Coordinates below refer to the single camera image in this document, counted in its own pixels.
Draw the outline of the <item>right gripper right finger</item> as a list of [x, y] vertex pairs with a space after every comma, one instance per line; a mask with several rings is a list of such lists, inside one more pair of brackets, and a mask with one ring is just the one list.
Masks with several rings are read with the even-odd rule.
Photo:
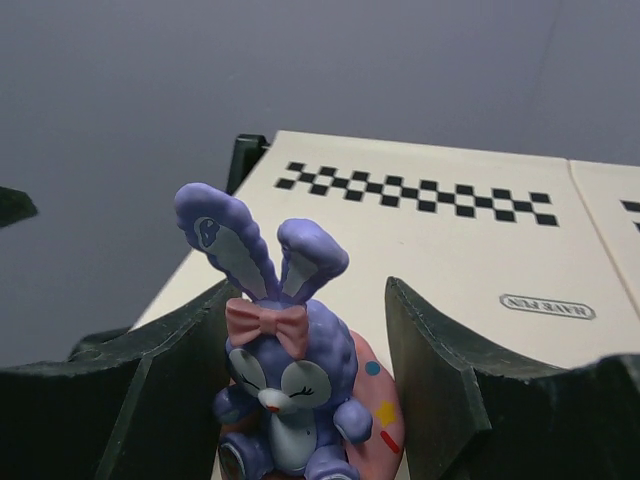
[[639, 358], [562, 369], [502, 347], [399, 278], [389, 350], [414, 479], [635, 479]]

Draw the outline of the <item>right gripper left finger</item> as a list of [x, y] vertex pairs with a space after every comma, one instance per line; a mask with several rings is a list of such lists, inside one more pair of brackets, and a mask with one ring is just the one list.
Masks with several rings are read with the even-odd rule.
[[5, 479], [207, 479], [226, 387], [220, 282], [134, 330], [84, 338], [62, 362], [1, 372]]

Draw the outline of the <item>purple bunny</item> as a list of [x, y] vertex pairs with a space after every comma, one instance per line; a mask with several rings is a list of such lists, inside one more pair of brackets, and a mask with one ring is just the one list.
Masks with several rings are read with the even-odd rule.
[[230, 384], [213, 400], [225, 479], [392, 479], [405, 426], [392, 375], [315, 294], [347, 252], [317, 223], [278, 228], [275, 266], [240, 200], [204, 183], [175, 195], [188, 243], [240, 290], [224, 307]]

